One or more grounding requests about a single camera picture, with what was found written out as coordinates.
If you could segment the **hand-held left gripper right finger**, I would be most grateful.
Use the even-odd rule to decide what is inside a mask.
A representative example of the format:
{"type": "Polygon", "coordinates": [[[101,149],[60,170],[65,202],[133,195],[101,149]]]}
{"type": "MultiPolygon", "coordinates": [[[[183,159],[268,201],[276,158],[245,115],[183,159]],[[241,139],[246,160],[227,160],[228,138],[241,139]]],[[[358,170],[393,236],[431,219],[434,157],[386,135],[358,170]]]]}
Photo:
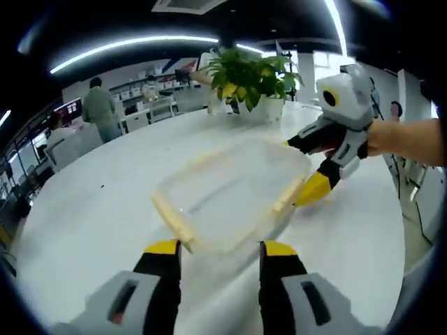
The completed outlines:
{"type": "Polygon", "coordinates": [[[329,281],[309,273],[298,253],[278,241],[260,242],[264,334],[352,334],[349,300],[329,281]]]}

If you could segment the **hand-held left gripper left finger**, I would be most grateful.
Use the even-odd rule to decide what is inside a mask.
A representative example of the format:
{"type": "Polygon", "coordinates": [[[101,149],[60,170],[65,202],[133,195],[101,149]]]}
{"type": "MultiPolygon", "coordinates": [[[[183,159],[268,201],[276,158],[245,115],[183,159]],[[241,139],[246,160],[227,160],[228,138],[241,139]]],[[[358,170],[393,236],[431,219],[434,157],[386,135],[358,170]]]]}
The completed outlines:
{"type": "Polygon", "coordinates": [[[88,334],[172,334],[181,302],[182,244],[148,246],[133,271],[104,283],[87,305],[88,334]]]}

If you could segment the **person's right hand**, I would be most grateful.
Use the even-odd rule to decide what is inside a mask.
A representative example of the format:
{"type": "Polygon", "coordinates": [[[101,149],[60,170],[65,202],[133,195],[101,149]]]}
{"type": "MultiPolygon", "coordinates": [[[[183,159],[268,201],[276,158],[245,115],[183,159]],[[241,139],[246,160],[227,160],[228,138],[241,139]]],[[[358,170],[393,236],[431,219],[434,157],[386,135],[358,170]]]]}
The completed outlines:
{"type": "Polygon", "coordinates": [[[367,156],[392,154],[399,125],[394,121],[375,119],[367,132],[367,156]]]}

